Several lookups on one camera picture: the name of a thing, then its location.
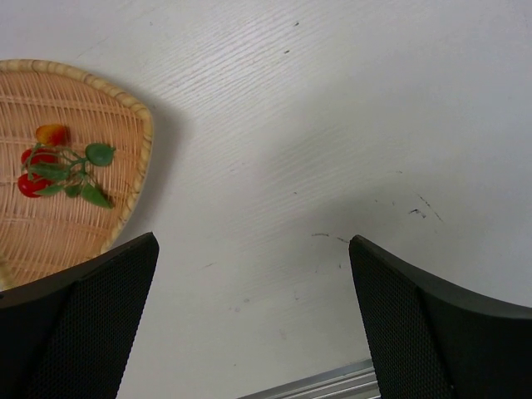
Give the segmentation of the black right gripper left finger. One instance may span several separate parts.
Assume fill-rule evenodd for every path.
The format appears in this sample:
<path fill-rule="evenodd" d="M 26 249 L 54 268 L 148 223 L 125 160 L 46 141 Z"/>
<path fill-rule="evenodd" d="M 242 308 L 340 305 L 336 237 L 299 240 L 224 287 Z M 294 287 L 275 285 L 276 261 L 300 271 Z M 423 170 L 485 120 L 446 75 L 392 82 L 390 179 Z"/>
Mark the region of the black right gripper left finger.
<path fill-rule="evenodd" d="M 154 277 L 152 233 L 1 293 L 3 398 L 115 398 Z"/>

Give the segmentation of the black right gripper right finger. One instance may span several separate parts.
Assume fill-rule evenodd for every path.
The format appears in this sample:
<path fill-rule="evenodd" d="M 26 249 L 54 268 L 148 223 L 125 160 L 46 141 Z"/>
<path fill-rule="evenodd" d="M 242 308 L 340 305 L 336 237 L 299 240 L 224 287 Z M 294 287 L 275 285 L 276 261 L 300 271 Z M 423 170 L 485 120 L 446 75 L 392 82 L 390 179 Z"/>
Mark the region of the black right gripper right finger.
<path fill-rule="evenodd" d="M 529 398 L 530 308 L 475 293 L 358 235 L 357 301 L 383 398 Z"/>

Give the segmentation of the red cherry pair with leaves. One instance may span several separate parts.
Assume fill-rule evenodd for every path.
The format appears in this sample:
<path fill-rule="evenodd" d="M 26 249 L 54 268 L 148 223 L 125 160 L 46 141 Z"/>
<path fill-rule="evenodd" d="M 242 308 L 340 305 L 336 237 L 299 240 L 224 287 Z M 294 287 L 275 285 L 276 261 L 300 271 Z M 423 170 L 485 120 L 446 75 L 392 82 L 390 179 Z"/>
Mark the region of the red cherry pair with leaves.
<path fill-rule="evenodd" d="M 18 190 L 28 198 L 51 197 L 62 192 L 68 198 L 81 198 L 97 207 L 112 209 L 113 204 L 92 169 L 111 165 L 115 152 L 114 147 L 99 142 L 90 143 L 81 154 L 66 146 L 37 143 L 21 155 Z"/>

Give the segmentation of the small red orange fruit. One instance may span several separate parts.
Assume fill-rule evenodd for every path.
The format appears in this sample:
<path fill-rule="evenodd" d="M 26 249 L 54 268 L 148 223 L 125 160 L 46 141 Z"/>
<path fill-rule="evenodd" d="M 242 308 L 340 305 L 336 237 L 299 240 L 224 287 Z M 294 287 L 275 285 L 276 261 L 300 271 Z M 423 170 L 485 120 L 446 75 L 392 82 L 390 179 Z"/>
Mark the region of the small red orange fruit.
<path fill-rule="evenodd" d="M 59 146 L 67 142 L 68 129 L 60 124 L 39 126 L 35 133 L 37 141 L 46 146 Z"/>

